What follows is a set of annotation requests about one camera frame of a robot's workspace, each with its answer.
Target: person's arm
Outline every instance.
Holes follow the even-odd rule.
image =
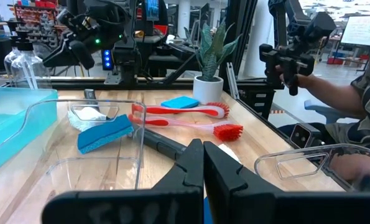
[[[337,86],[322,78],[310,75],[298,76],[300,87],[306,88],[313,96],[328,106],[355,118],[365,118],[361,97],[352,85]]]

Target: metal frame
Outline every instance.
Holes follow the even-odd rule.
[[[148,83],[145,78],[138,77],[137,85],[103,85],[105,78],[95,77],[51,77],[52,88],[58,90],[192,90],[193,79],[179,78],[171,84],[164,84],[164,78],[154,78],[155,83]],[[277,86],[266,83],[264,80],[237,80],[239,90],[266,90],[276,89]]]
[[[226,73],[228,74],[229,89],[232,98],[235,100],[240,100],[240,94],[237,88],[236,77],[234,75],[232,63],[226,64]]]
[[[228,8],[226,10],[226,28],[229,28],[231,24],[232,29],[235,31],[228,32],[226,36],[225,43],[230,43],[234,41],[240,34],[243,34],[238,42],[236,50],[233,52],[232,57],[228,57],[222,63],[231,62],[233,64],[234,74],[238,74],[240,71],[241,60],[244,55],[244,49],[248,41],[248,34],[251,30],[252,20],[254,19],[254,13],[256,9],[257,0],[229,0]],[[225,91],[229,90],[228,76],[226,74],[226,69],[220,69],[220,77],[224,80],[223,89]]]

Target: potted plant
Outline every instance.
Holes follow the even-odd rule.
[[[215,76],[215,72],[223,60],[235,50],[241,37],[239,35],[235,41],[224,46],[228,31],[224,22],[216,30],[214,37],[211,34],[211,27],[207,24],[204,24],[201,31],[201,45],[196,56],[202,75],[195,77],[193,82],[193,98],[201,104],[221,101],[223,79]],[[190,33],[186,27],[185,32],[190,39]]]

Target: white pot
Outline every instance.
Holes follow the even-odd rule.
[[[193,98],[203,105],[210,102],[220,102],[223,91],[223,79],[216,77],[218,81],[206,82],[199,80],[197,77],[193,81]]]

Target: pink brush handle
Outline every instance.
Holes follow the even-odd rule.
[[[203,129],[205,131],[213,132],[216,126],[224,124],[231,124],[230,121],[221,121],[215,124],[192,124],[184,121],[177,121],[175,119],[160,117],[160,116],[148,116],[145,121],[146,124],[152,124],[156,126],[185,126],[197,129]]]

